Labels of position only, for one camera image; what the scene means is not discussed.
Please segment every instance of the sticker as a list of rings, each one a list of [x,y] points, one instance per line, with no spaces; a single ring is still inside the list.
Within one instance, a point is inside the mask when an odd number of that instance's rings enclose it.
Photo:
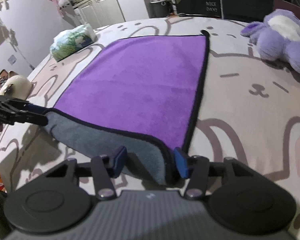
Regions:
[[[17,59],[14,55],[11,55],[10,58],[8,58],[8,62],[10,63],[10,65],[15,64],[16,61]]]

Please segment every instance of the purple stuffed animal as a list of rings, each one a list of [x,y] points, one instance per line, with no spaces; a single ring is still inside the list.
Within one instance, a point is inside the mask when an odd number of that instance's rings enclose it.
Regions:
[[[291,11],[277,9],[263,23],[249,23],[241,35],[250,37],[262,59],[287,61],[300,73],[300,20]]]

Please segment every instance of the bed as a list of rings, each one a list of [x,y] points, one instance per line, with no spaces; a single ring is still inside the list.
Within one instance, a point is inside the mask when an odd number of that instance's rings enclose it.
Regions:
[[[170,17],[102,27],[97,29],[94,44],[68,58],[57,63],[48,55],[28,77],[36,91],[29,100],[52,107],[80,71],[118,39],[208,31],[204,96],[189,155],[216,162],[234,157],[288,190],[298,206],[289,231],[300,239],[300,75],[286,63],[262,62],[255,46],[240,36],[245,25],[231,20]],[[60,71],[61,65],[67,65],[67,71]],[[0,135],[0,174],[7,192],[72,158],[79,163],[90,160],[35,125],[6,125]],[[118,194],[124,189],[157,188],[125,174],[113,183]],[[94,194],[91,178],[81,178],[80,187]]]

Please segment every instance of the white cabinet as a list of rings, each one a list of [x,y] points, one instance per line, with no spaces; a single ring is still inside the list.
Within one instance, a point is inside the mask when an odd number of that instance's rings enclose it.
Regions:
[[[102,26],[124,22],[117,0],[94,0],[94,2]]]
[[[89,1],[80,6],[80,11],[82,13],[82,18],[91,24],[93,29],[100,28],[101,23],[98,20],[98,15],[95,12],[95,8],[93,6],[93,1]]]
[[[117,0],[90,0],[80,5],[79,10],[93,29],[124,22]]]

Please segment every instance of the cream colored helmet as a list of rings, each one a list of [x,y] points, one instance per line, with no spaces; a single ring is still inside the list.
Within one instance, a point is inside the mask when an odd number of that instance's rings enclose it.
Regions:
[[[8,78],[0,89],[0,96],[11,96],[26,100],[32,90],[32,83],[24,76],[16,75]]]

